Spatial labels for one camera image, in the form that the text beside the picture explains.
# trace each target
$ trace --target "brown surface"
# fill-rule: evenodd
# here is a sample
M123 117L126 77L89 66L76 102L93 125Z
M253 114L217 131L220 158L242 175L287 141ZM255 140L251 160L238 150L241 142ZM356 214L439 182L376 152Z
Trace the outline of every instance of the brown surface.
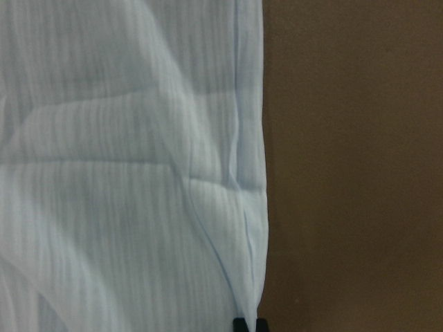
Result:
M443 2L264 0L272 332L443 331Z

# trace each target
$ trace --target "brown background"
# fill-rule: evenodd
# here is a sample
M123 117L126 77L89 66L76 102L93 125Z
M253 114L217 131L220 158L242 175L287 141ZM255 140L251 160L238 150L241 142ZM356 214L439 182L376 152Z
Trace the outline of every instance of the brown background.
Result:
M443 1L263 0L271 332L443 331Z

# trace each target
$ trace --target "white fabric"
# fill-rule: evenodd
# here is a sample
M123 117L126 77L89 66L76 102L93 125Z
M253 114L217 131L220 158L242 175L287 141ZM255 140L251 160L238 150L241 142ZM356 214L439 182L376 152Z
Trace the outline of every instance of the white fabric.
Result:
M0 332L255 330L258 0L0 0Z

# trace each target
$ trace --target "striped fabric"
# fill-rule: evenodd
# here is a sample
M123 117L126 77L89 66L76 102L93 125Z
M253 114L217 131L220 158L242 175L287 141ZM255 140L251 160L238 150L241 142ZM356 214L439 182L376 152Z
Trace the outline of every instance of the striped fabric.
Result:
M255 330L259 0L0 0L0 332Z

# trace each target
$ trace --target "black object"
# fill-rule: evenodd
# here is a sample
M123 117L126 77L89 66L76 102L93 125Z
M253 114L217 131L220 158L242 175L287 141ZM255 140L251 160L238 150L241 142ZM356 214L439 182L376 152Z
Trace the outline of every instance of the black object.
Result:
M244 318L235 318L233 324L234 332L249 332ZM255 332L269 332L268 322L263 318L259 318Z

